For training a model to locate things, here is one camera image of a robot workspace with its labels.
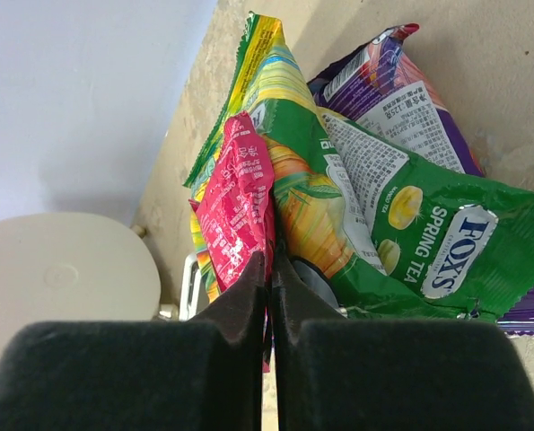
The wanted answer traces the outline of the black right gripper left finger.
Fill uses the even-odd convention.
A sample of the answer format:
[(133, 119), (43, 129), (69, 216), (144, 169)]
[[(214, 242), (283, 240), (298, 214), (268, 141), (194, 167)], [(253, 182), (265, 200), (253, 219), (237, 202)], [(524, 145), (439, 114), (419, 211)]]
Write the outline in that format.
[(0, 359), (0, 430), (258, 430), (264, 256), (188, 321), (20, 330)]

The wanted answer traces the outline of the purple snack packet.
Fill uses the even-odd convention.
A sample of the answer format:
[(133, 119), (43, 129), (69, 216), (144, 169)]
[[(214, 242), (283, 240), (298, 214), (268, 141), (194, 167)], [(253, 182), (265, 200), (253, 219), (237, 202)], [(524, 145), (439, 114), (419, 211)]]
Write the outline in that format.
[(481, 172), (388, 28), (309, 82), (386, 274), (423, 307), (515, 332), (534, 320), (534, 191)]

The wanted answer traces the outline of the pink red snack packet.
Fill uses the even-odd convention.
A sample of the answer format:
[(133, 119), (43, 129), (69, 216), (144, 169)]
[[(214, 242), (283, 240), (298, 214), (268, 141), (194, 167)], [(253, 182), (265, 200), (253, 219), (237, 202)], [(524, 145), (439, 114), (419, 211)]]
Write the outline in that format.
[(206, 252), (206, 292), (212, 302), (241, 277), (255, 252), (264, 257), (259, 279), (268, 282), (275, 248), (275, 173), (267, 144), (245, 111), (226, 120), (223, 145), (202, 200), (190, 205)]

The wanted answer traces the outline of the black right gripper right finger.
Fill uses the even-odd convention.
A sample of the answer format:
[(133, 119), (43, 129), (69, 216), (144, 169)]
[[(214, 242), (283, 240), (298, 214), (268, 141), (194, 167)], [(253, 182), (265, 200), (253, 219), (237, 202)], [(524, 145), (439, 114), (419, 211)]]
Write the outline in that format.
[(488, 323), (348, 320), (272, 269), (278, 425), (283, 430), (534, 430), (534, 390)]

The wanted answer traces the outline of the yellow green snack packet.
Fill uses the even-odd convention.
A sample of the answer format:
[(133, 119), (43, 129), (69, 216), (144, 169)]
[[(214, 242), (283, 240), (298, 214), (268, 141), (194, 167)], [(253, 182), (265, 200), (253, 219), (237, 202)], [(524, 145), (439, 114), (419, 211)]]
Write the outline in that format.
[(267, 105), (288, 254), (350, 318), (497, 321), (534, 286), (534, 192), (457, 173), (329, 110)]

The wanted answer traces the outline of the green Fox's candy packet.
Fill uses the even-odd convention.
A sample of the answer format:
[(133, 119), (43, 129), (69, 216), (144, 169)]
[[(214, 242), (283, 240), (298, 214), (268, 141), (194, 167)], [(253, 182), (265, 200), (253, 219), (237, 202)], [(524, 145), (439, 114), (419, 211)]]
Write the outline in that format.
[(250, 13), (245, 22), (228, 97), (185, 182), (193, 200), (204, 196), (226, 120), (242, 111), (267, 143), (289, 256), (313, 265), (343, 302), (360, 260), (344, 230), (343, 191), (328, 174), (334, 151), (277, 18)]

